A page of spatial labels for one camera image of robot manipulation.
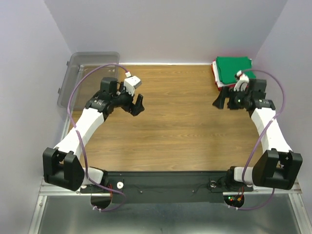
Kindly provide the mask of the green t-shirt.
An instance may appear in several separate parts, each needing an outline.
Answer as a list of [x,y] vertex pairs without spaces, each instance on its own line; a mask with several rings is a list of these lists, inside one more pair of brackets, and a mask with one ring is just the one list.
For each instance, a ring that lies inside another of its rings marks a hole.
[[238,71],[252,68],[252,60],[248,57],[217,57],[215,59],[219,80],[225,84],[235,84]]

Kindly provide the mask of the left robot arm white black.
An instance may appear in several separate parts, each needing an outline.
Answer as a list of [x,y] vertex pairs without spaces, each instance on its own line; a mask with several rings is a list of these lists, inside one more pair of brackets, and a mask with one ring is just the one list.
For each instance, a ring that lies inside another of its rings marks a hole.
[[96,129],[102,125],[115,108],[122,108],[133,116],[144,111],[143,95],[134,99],[135,90],[142,84],[136,76],[128,76],[119,83],[117,78],[103,78],[100,90],[87,101],[78,121],[54,148],[43,152],[43,176],[48,184],[71,191],[91,184],[97,192],[108,188],[108,179],[101,169],[82,166],[80,156]]

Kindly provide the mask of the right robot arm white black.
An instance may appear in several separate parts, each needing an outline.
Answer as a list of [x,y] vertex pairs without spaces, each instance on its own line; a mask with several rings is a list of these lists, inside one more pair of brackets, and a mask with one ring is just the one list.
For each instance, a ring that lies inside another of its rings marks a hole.
[[263,154],[252,167],[230,168],[230,175],[224,178],[229,190],[236,190],[242,183],[258,187],[290,190],[303,162],[301,154],[295,153],[280,130],[277,122],[279,112],[272,100],[266,99],[266,81],[251,79],[234,87],[222,87],[213,106],[230,110],[246,109],[259,133],[257,144]]

